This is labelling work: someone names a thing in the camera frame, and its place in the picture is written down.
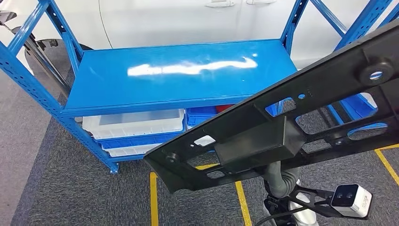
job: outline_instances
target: white camera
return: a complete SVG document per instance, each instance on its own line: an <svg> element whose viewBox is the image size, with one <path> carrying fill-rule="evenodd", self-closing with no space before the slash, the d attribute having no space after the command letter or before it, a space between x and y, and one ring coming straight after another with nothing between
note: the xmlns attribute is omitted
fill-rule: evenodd
<svg viewBox="0 0 399 226"><path fill-rule="evenodd" d="M331 207L346 217L364 218L370 210L372 196L360 185L339 185L331 200Z"/></svg>

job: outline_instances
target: blue shelf top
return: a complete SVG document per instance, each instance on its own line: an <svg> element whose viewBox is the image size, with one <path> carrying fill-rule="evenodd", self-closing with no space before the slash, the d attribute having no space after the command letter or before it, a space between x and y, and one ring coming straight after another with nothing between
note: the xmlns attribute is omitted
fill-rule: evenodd
<svg viewBox="0 0 399 226"><path fill-rule="evenodd" d="M62 113L235 104L294 72L279 40L90 50Z"/></svg>

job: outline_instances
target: car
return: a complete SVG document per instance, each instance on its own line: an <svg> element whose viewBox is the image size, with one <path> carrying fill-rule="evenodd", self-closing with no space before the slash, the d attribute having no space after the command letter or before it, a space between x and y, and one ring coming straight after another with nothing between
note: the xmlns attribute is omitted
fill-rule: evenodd
<svg viewBox="0 0 399 226"><path fill-rule="evenodd" d="M128 48L234 40L277 39L295 0L55 0L78 42L91 49ZM367 0L324 0L346 26ZM291 58L298 69L331 53L340 36L309 1L295 31ZM0 1L0 20L19 27L37 0ZM381 16L370 29L382 21ZM44 15L32 32L38 40L61 37ZM0 26L0 41L13 34ZM30 70L22 48L17 58Z"/></svg>

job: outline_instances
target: yellow floor line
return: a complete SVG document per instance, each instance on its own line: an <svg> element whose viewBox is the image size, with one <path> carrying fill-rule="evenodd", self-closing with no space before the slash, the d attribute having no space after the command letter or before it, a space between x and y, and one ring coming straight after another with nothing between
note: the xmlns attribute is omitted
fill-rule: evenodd
<svg viewBox="0 0 399 226"><path fill-rule="evenodd" d="M196 166L195 168L198 170L204 170L204 169L208 169L211 168L212 166L217 166L219 165L218 163L215 164L209 164L209 165L203 165L203 166Z"/></svg>
<svg viewBox="0 0 399 226"><path fill-rule="evenodd" d="M397 148L397 147L399 147L399 144L395 144L395 145L391 145L391 146L386 146L386 147L382 147L382 148L379 148L379 150L385 150L385 149L391 149L391 148Z"/></svg>
<svg viewBox="0 0 399 226"><path fill-rule="evenodd" d="M151 226L158 226L157 175L150 173Z"/></svg>
<svg viewBox="0 0 399 226"><path fill-rule="evenodd" d="M389 174L392 176L392 178L395 180L396 184L399 186L399 177L396 174L396 172L393 170L392 166L389 164L389 162L386 160L385 156L381 152L380 149L375 149L375 153L378 155L378 158L383 162L385 168L389 172Z"/></svg>
<svg viewBox="0 0 399 226"><path fill-rule="evenodd" d="M198 170L211 168L218 164L209 164L203 166L196 166ZM244 189L241 181L235 182L239 204L241 206L242 217L244 218L245 226L252 226L251 217L249 215L247 200L245 199ZM150 204L151 204L151 226L158 226L158 198L157 198L157 175L154 172L150 173Z"/></svg>
<svg viewBox="0 0 399 226"><path fill-rule="evenodd" d="M244 189L242 188L241 181L236 181L236 189L239 200L239 205L241 206L242 218L244 218L245 226L252 226L251 216L249 215L247 200L245 199Z"/></svg>

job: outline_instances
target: car door handle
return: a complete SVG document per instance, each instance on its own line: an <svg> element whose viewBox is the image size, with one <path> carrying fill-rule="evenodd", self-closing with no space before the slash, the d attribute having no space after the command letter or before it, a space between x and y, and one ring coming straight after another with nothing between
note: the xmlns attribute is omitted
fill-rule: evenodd
<svg viewBox="0 0 399 226"><path fill-rule="evenodd" d="M216 8L216 7L231 7L234 5L235 5L235 2L231 1L231 0L226 0L226 1L212 0L212 2L206 4L205 6Z"/></svg>
<svg viewBox="0 0 399 226"><path fill-rule="evenodd" d="M247 0L248 5L269 4L277 0Z"/></svg>

